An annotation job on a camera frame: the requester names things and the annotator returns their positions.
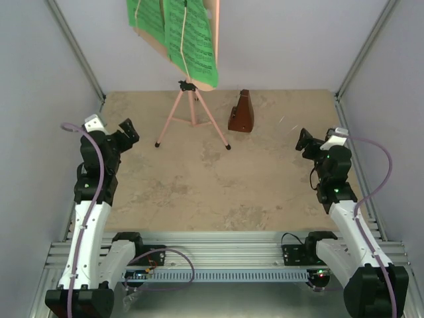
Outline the brown wooden metronome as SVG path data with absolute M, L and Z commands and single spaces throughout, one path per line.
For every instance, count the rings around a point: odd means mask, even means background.
M 240 133 L 251 133 L 254 127 L 254 110 L 250 91 L 242 89 L 237 105 L 231 110 L 228 120 L 228 130 Z

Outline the clear plastic metronome cover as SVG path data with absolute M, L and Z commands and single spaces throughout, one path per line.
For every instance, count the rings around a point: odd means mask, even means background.
M 277 130 L 282 134 L 290 134 L 298 127 L 298 119 L 295 115 L 284 115 L 277 124 Z

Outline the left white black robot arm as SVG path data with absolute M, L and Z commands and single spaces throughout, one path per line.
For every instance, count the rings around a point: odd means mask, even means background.
M 141 235 L 121 232 L 113 238 L 106 257 L 100 258 L 121 154 L 139 141 L 139 135 L 130 119 L 109 133 L 97 115 L 88 117 L 82 126 L 62 123 L 61 128 L 81 133 L 83 162 L 74 186 L 75 225 L 68 260 L 57 287 L 46 292 L 45 304 L 57 317 L 110 317 L 114 289 L 127 264 L 139 264 L 145 256 Z

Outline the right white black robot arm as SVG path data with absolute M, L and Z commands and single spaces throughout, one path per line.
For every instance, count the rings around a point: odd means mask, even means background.
M 323 140 L 306 129 L 300 131 L 295 149 L 313 161 L 317 199 L 344 240 L 340 244 L 331 233 L 311 232 L 304 257 L 311 264 L 327 265 L 343 287 L 351 317 L 401 317 L 409 276 L 385 254 L 360 212 L 362 202 L 348 183 L 352 152 L 345 142 L 349 138 L 342 128 L 329 129 Z

